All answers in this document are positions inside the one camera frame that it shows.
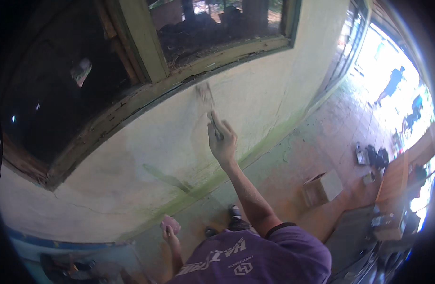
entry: person standing outside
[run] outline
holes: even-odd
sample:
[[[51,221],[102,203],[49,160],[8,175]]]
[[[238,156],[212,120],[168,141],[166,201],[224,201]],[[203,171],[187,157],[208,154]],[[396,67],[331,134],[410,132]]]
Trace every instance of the person standing outside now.
[[[183,264],[181,246],[170,226],[163,231],[172,255],[176,283],[326,283],[331,273],[331,254],[318,239],[294,223],[283,223],[268,202],[244,175],[235,160],[237,135],[215,112],[218,140],[208,124],[211,152],[227,173],[250,224],[248,230],[236,206],[230,208],[229,229],[211,234]]]
[[[382,99],[384,99],[386,96],[392,96],[392,94],[394,94],[394,92],[397,89],[397,85],[402,81],[402,78],[404,78],[403,76],[403,72],[405,71],[404,66],[401,66],[401,69],[394,69],[393,71],[391,71],[391,79],[388,83],[388,85],[386,86],[386,88],[383,90],[383,92],[380,94],[380,96],[378,97],[378,99],[374,102],[374,106],[376,106],[377,104],[379,106],[381,106],[380,101]]]

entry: bucket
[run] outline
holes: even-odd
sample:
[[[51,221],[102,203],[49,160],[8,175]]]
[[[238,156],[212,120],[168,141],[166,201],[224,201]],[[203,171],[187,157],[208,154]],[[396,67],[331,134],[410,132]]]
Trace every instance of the bucket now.
[[[370,173],[366,174],[365,176],[362,177],[362,181],[364,182],[365,185],[373,183],[375,181],[374,173],[371,171]]]

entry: window frame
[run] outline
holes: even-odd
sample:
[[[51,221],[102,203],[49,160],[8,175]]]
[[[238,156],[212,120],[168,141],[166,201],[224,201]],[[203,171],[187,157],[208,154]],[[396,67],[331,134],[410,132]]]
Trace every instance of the window frame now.
[[[5,137],[4,164],[46,190],[54,191],[104,141],[147,110],[193,84],[198,75],[211,76],[242,62],[293,48],[302,3],[302,0],[283,0],[281,34],[227,44],[213,54],[169,70],[146,0],[100,1],[105,3],[122,45],[133,51],[128,54],[138,62],[135,71],[139,68],[146,81],[125,90],[118,96],[120,100],[92,118],[50,164],[40,162]]]

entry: tiled floor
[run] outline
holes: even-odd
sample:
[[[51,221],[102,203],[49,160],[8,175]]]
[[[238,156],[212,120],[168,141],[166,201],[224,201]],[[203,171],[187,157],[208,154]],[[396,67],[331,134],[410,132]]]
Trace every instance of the tiled floor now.
[[[276,147],[244,169],[283,221],[299,226],[325,241],[340,214],[351,208],[373,203],[380,186],[380,175],[373,184],[365,186],[362,176],[368,166],[357,165],[356,142],[372,144],[378,150],[385,147],[392,159],[391,128],[386,127],[383,108],[373,110],[364,88],[348,76],[333,95],[311,116],[303,121]],[[335,169],[344,191],[333,201],[309,209],[301,187],[312,176]],[[228,222],[226,209],[237,201],[230,182],[207,197],[175,214],[182,225],[178,237],[183,246],[183,259],[204,239],[203,229],[211,224],[218,230]],[[148,274],[160,283],[171,277],[170,255],[158,227],[134,238]]]

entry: wall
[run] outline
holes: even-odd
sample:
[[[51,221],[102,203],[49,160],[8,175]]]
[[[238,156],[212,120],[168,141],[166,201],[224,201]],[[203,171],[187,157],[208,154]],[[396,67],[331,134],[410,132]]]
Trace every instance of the wall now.
[[[215,109],[238,134],[242,167],[304,117],[347,7],[348,0],[303,1],[293,49],[207,78]],[[176,213],[221,185],[226,176],[208,147],[206,109],[193,84],[177,92],[104,142],[54,193],[3,167],[6,224],[45,239],[108,242],[156,224],[164,213]]]

